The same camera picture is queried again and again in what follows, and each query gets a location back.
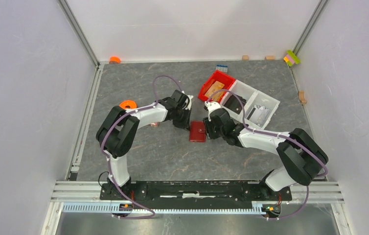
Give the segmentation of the red leather card holder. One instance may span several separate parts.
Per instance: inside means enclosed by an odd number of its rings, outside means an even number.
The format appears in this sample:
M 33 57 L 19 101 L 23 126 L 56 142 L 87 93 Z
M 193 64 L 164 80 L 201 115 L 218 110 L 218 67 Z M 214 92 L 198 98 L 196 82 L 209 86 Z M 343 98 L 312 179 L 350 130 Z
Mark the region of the red leather card holder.
M 202 121 L 192 121 L 190 123 L 189 141 L 190 142 L 206 141 L 205 125 Z

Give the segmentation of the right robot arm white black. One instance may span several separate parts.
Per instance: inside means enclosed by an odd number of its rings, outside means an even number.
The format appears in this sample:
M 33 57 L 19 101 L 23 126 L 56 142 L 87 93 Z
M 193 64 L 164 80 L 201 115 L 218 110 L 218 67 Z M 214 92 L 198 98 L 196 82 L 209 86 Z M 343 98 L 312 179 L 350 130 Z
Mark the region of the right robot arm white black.
M 254 130 L 235 123 L 224 108 L 210 112 L 203 123 L 209 139 L 222 138 L 232 146 L 279 156 L 283 166 L 267 173 L 260 182 L 259 192 L 266 200 L 274 199 L 287 186 L 308 186 L 316 177 L 327 174 L 328 156 L 301 128 L 283 133 Z

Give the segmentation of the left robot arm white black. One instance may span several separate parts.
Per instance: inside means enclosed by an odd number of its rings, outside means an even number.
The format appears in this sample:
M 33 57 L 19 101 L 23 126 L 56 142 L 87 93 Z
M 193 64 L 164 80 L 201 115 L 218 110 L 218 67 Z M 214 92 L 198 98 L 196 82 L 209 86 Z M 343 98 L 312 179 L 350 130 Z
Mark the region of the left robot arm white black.
M 131 193 L 128 182 L 126 154 L 131 149 L 137 130 L 156 122 L 171 121 L 179 129 L 190 129 L 192 95 L 175 90 L 170 97 L 135 108 L 114 106 L 96 133 L 102 153 L 109 166 L 109 179 L 114 184 L 112 193 L 118 199 L 126 199 Z

